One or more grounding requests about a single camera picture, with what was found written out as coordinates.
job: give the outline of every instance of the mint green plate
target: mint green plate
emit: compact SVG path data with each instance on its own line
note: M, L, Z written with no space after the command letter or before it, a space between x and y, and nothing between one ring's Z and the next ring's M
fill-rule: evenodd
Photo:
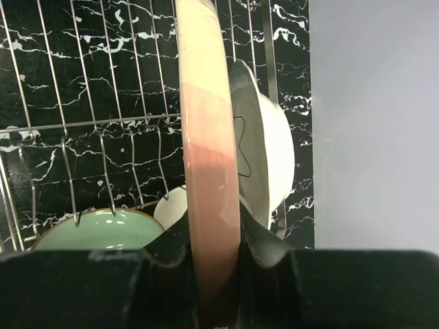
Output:
M140 249L164 231L151 216L132 209L99 209L82 214L79 227L73 217L46 231L33 250Z

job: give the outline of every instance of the black marble wall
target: black marble wall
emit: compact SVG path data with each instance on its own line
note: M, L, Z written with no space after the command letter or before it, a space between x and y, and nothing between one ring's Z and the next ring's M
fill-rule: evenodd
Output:
M259 88L268 93L261 6L250 1L253 47L250 42L250 20L245 0L230 0L233 38L230 28L229 2L216 1L223 29L228 63L233 56L256 65ZM306 0L272 1L272 19L278 92L281 107L289 120L296 148L296 178L287 199L288 231L286 241L294 247L313 247L313 186L311 152L311 91L309 79L309 21ZM8 182L19 218L24 247L32 243L32 189L19 158L22 145L25 162L36 186L38 231L71 216L72 204L61 138L66 141L67 158L72 173L78 211L107 207L110 198L104 179L102 147L94 132L93 114L98 131L104 138L106 166L116 206L139 205L140 198L131 170L134 136L135 169L143 201L157 200L165 193L159 168L159 134L161 166L167 186L172 189L184 183L182 141L178 103L178 49L174 9L171 0L130 2L135 34L137 69L131 24L126 1L103 1L110 43L110 57L99 0L41 0L41 13L47 32L43 33L36 0L3 0L3 10L19 70L17 79L5 30L0 27L0 149L7 167ZM75 19L91 97L88 97L81 56L76 38ZM49 61L47 43L53 63ZM139 75L144 102L141 97ZM32 133L27 127L23 87ZM122 125L99 122L107 119L133 118ZM91 124L67 128L65 123L90 121ZM148 125L145 113L153 116ZM58 125L46 129L46 125ZM17 128L16 132L4 129ZM153 208L145 208L152 213ZM12 249L3 201L0 205L0 235L6 250Z

